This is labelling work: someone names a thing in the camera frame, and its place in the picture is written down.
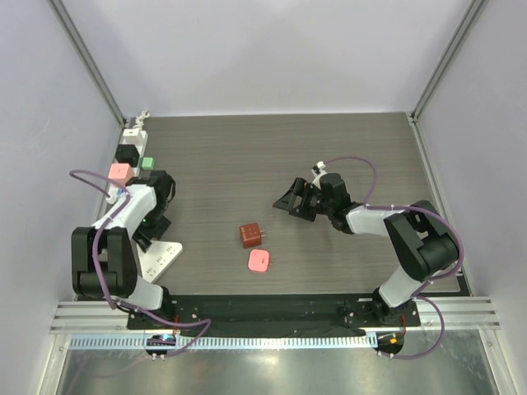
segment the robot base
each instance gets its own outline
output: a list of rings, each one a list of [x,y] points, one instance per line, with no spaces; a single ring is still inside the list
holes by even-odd
[[[168,321],[174,320],[175,309],[172,304],[172,297],[170,292],[163,286],[163,301],[161,302],[161,307],[158,310],[152,311],[158,317],[164,318]],[[166,326],[162,323],[153,321],[150,317],[141,314],[134,313],[128,315],[128,323],[126,328],[130,330],[138,329],[159,329],[165,328]]]
[[[402,318],[404,319],[404,325],[406,327],[421,326],[417,305],[412,300],[407,302],[398,314],[394,314],[391,321],[387,320],[386,317],[379,318],[375,314],[374,302],[371,300],[348,301],[346,306],[340,309],[340,312],[348,328],[400,327]]]
[[[210,318],[209,337],[360,337],[369,328],[401,328],[400,315],[393,324],[381,322],[373,302],[364,294],[305,295],[173,295],[180,323]],[[400,310],[406,327],[421,325],[417,306],[410,301]],[[129,320],[128,329],[160,329],[151,321]],[[198,329],[181,331],[195,336]]]

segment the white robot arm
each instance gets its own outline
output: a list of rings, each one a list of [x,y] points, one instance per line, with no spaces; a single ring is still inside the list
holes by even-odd
[[[374,290],[375,315],[380,321],[394,321],[414,293],[436,272],[446,269],[458,258],[455,237],[437,219],[411,210],[377,211],[354,202],[347,193],[340,174],[326,173],[324,163],[313,167],[312,183],[296,178],[273,207],[289,211],[292,216],[314,221],[326,215],[336,230],[350,235],[388,237],[399,258],[394,274]],[[415,202],[437,214],[428,201]]]
[[[111,217],[113,219],[103,230],[98,245],[98,259],[111,295],[171,319],[171,302],[166,305],[166,299],[170,300],[168,290],[142,278],[137,249],[131,240],[146,250],[152,239],[163,235],[170,225],[163,213],[174,197],[175,182],[165,171],[156,170],[147,178],[130,179],[127,190],[130,200],[122,211],[118,209],[124,204],[124,194],[91,227],[79,227],[73,231],[73,289],[80,296],[102,296],[91,251],[96,231]]]

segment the dark gray table surface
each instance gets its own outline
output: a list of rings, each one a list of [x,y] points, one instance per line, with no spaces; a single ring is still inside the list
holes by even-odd
[[[399,265],[388,239],[345,235],[327,217],[315,223],[273,209],[295,177],[310,179],[319,160],[371,158],[380,177],[371,203],[431,199],[404,114],[258,115],[150,118],[147,156],[167,170],[177,193],[166,212],[164,240],[184,250],[158,284],[179,294],[370,292]],[[329,167],[361,201],[371,169],[356,161]],[[262,249],[273,266],[250,272],[239,226],[266,230]],[[458,290],[455,279],[431,290]]]

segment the purple cable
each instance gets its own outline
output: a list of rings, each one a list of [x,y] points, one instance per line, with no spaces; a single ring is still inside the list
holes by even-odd
[[[386,352],[383,352],[383,351],[380,352],[380,354],[383,355],[383,356],[388,356],[389,358],[395,358],[397,360],[415,360],[417,358],[421,358],[423,356],[427,356],[431,352],[433,352],[435,349],[437,349],[437,347],[439,347],[439,345],[443,341],[443,338],[445,337],[445,320],[443,319],[443,315],[441,314],[441,311],[439,310],[439,307],[437,307],[437,304],[435,304],[433,301],[429,300],[428,298],[426,298],[424,296],[418,296],[418,295],[432,281],[439,280],[441,278],[454,276],[455,273],[457,273],[457,271],[461,268],[461,266],[463,265],[463,261],[464,261],[464,246],[463,246],[463,242],[461,241],[461,236],[459,236],[459,233],[457,232],[457,230],[454,229],[454,227],[448,221],[443,219],[441,216],[438,216],[435,212],[426,210],[424,208],[414,207],[414,206],[370,206],[368,204],[368,202],[370,200],[371,195],[373,194],[375,186],[377,185],[377,167],[375,166],[375,164],[371,160],[369,160],[367,158],[363,158],[361,156],[352,156],[352,155],[350,155],[350,156],[339,156],[337,158],[333,158],[331,160],[328,160],[328,161],[326,161],[324,163],[328,164],[328,163],[336,162],[337,160],[345,160],[345,159],[354,159],[354,160],[360,160],[362,162],[366,162],[373,169],[373,182],[371,183],[370,191],[368,191],[368,194],[364,198],[364,207],[366,209],[368,209],[368,210],[377,210],[377,211],[389,211],[389,210],[392,210],[392,211],[394,211],[394,210],[396,210],[396,211],[399,211],[399,210],[400,211],[407,211],[407,210],[409,210],[409,211],[420,212],[422,214],[426,214],[426,215],[431,216],[432,218],[438,220],[441,224],[446,226],[448,228],[448,230],[450,232],[452,232],[452,234],[455,237],[455,241],[457,242],[457,245],[458,245],[458,262],[447,273],[438,274],[436,276],[430,277],[430,279],[427,282],[425,282],[424,284],[422,284],[412,295],[412,297],[414,297],[416,299],[425,300],[426,302],[431,304],[431,306],[434,308],[434,310],[439,315],[439,319],[441,321],[441,331],[440,331],[439,338],[437,339],[436,343],[429,350],[424,351],[424,352],[422,352],[420,354],[416,354],[416,355],[393,355],[392,356],[391,354],[388,354]]]
[[[369,160],[367,158],[363,158],[363,157],[360,157],[360,156],[351,156],[351,155],[350,156],[339,156],[337,158],[333,158],[331,160],[325,161],[324,163],[328,164],[328,163],[335,162],[337,160],[345,160],[345,159],[354,159],[354,160],[360,160],[362,162],[366,162],[368,165],[370,165],[371,169],[373,170],[373,182],[371,183],[370,191],[368,192],[368,194],[364,198],[364,207],[365,208],[367,208],[368,210],[378,210],[378,211],[387,211],[387,210],[388,211],[389,210],[407,211],[407,210],[409,210],[409,211],[420,212],[422,214],[426,214],[426,215],[431,216],[432,218],[438,220],[441,224],[446,226],[448,228],[448,230],[451,231],[452,234],[454,235],[455,241],[456,241],[456,243],[458,245],[458,253],[459,253],[458,262],[447,273],[442,273],[442,274],[438,274],[438,275],[435,275],[435,276],[431,277],[428,282],[423,284],[421,286],[421,288],[419,288],[414,293],[414,295],[417,295],[420,292],[422,292],[422,290],[424,290],[428,286],[430,281],[440,280],[441,278],[447,278],[447,277],[455,275],[455,273],[457,273],[457,271],[463,265],[463,261],[464,261],[464,246],[463,246],[463,242],[461,241],[461,236],[459,236],[459,233],[457,232],[457,230],[454,229],[454,227],[448,221],[443,219],[441,216],[438,216],[435,212],[426,210],[424,208],[414,207],[414,206],[371,206],[371,205],[369,205],[368,202],[370,201],[370,197],[373,194],[373,190],[375,189],[375,186],[377,185],[377,167],[375,166],[375,164],[371,160]]]
[[[364,205],[366,205],[367,202],[370,201],[371,195],[373,194],[373,191],[375,190],[375,187],[377,186],[377,166],[375,166],[375,163],[373,163],[368,158],[363,158],[362,156],[355,156],[355,155],[346,155],[346,156],[338,156],[336,158],[330,159],[327,162],[324,162],[325,165],[336,162],[337,160],[346,160],[346,159],[354,159],[359,160],[361,162],[367,163],[370,165],[371,169],[373,170],[373,181],[371,182],[370,190],[368,191],[368,194],[366,197],[364,197]]]
[[[98,179],[103,179],[104,181],[106,181],[108,183],[111,183],[111,184],[115,185],[118,188],[123,189],[124,192],[126,193],[125,198],[124,198],[124,202],[114,211],[112,216],[109,216],[108,218],[106,218],[106,220],[103,221],[103,223],[100,226],[100,228],[96,231],[96,235],[95,235],[95,238],[93,239],[93,245],[92,245],[92,248],[91,248],[91,257],[93,259],[93,263],[94,263],[94,266],[95,266],[95,269],[96,269],[97,278],[99,279],[100,288],[102,289],[103,294],[104,294],[104,296],[106,298],[106,301],[110,305],[110,308],[115,309],[115,301],[111,298],[110,290],[108,289],[108,284],[106,284],[106,280],[105,280],[105,277],[104,277],[104,274],[102,272],[102,268],[101,268],[100,262],[99,262],[99,240],[100,240],[100,236],[102,235],[102,232],[104,231],[105,227],[130,202],[130,199],[131,199],[130,192],[128,191],[126,186],[123,185],[122,183],[119,183],[117,181],[109,179],[108,177],[105,177],[104,175],[101,175],[101,174],[97,174],[97,173],[95,173],[93,171],[89,171],[89,170],[72,170],[72,171],[69,172],[69,174],[73,178],[78,179],[78,180],[82,181],[83,183],[92,186],[93,188],[96,188],[97,190],[101,191],[105,195],[108,195],[108,194],[106,193],[106,191],[104,189],[99,188],[97,185],[93,184],[92,182],[87,181],[87,180],[83,179],[82,177],[77,176],[77,174],[87,174],[87,175],[91,175],[93,177],[97,177]],[[206,318],[206,319],[203,319],[201,321],[197,321],[196,323],[172,323],[171,321],[167,321],[167,320],[165,320],[165,319],[163,319],[161,317],[157,317],[155,314],[151,313],[150,311],[145,310],[145,309],[143,309],[143,308],[141,308],[139,306],[136,306],[135,304],[130,304],[130,303],[127,303],[127,302],[121,302],[121,303],[125,307],[128,307],[129,309],[140,311],[141,313],[149,316],[150,318],[156,320],[157,322],[163,323],[165,325],[169,325],[169,326],[171,326],[173,328],[196,328],[196,327],[200,327],[202,325],[205,325],[203,330],[191,342],[189,342],[187,345],[181,347],[179,350],[172,351],[171,353],[167,353],[166,354],[167,356],[177,356],[178,354],[181,354],[182,352],[186,351],[200,337],[202,337],[205,334],[205,332],[208,330],[208,328],[211,325],[210,318]]]
[[[106,197],[109,197],[110,195],[103,188],[100,188],[99,186],[95,185],[91,181],[88,181],[87,179],[79,177],[77,174],[87,174],[87,175],[90,175],[92,177],[96,177],[98,179],[102,179],[104,181],[107,181],[107,182],[115,185],[117,188],[123,189],[125,191],[125,193],[126,193],[125,196],[124,196],[124,202],[115,210],[115,212],[113,213],[112,216],[109,216],[108,218],[106,218],[106,220],[102,223],[102,225],[96,231],[95,238],[93,239],[93,244],[91,245],[91,258],[93,260],[93,263],[94,263],[94,266],[95,266],[95,269],[96,269],[97,278],[99,279],[99,283],[100,283],[100,288],[102,289],[102,293],[105,296],[106,301],[110,305],[110,308],[112,310],[115,310],[115,302],[114,302],[114,300],[111,297],[110,289],[108,288],[108,284],[106,284],[106,281],[105,281],[105,275],[103,274],[102,268],[100,267],[100,262],[99,262],[99,240],[100,240],[102,232],[105,230],[106,226],[115,218],[115,216],[117,216],[126,207],[126,205],[128,205],[128,202],[130,202],[130,198],[131,198],[130,197],[130,193],[128,192],[128,190],[126,189],[126,186],[124,184],[122,184],[122,183],[120,183],[118,181],[114,181],[112,179],[109,179],[108,177],[105,177],[104,175],[97,174],[97,173],[95,173],[93,171],[77,169],[77,170],[72,170],[72,171],[69,172],[69,175],[71,175],[74,179],[78,179],[79,181],[82,181],[84,184],[90,185],[91,187],[93,187],[93,188],[97,189],[98,191],[102,192]]]
[[[439,337],[438,337],[437,341],[434,343],[434,345],[432,347],[430,347],[428,350],[426,350],[426,351],[424,351],[424,352],[422,352],[420,354],[416,354],[416,355],[391,355],[391,354],[389,354],[387,352],[379,351],[379,353],[381,355],[387,356],[390,359],[393,358],[394,360],[416,360],[417,358],[422,358],[423,356],[428,356],[429,354],[434,352],[437,349],[437,347],[439,347],[439,345],[443,342],[443,338],[445,337],[445,319],[443,318],[443,314],[439,310],[439,307],[437,307],[437,304],[432,302],[430,299],[425,298],[424,296],[416,296],[416,299],[424,300],[425,302],[429,303],[434,308],[434,310],[437,312],[437,315],[439,315],[439,320],[441,321],[441,331],[439,332]]]

